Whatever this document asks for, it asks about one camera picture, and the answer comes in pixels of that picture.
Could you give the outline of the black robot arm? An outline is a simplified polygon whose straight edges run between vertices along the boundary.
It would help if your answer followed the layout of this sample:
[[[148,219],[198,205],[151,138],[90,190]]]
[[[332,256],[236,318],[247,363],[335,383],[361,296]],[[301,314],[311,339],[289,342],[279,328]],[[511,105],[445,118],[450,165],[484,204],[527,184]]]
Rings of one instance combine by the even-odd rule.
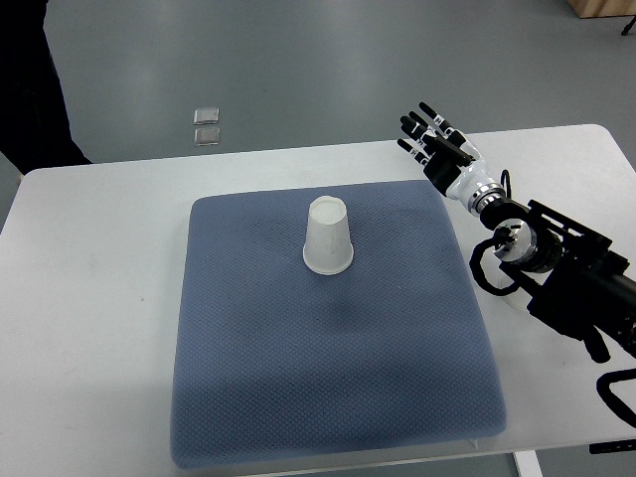
[[[596,363],[610,354],[604,338],[635,353],[635,282],[611,239],[537,202],[514,201],[509,175],[481,187],[470,207],[492,236],[469,260],[476,283],[495,296],[523,290],[529,313],[580,341]]]

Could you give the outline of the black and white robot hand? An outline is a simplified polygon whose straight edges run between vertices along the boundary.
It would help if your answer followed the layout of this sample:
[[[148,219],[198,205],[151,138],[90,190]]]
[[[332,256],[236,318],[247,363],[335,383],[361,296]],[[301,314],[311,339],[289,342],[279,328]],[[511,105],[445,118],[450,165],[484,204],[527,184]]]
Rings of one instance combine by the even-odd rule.
[[[504,198],[504,186],[490,177],[486,161],[467,135],[425,102],[419,109],[400,118],[406,138],[397,144],[422,167],[433,187],[474,216]]]

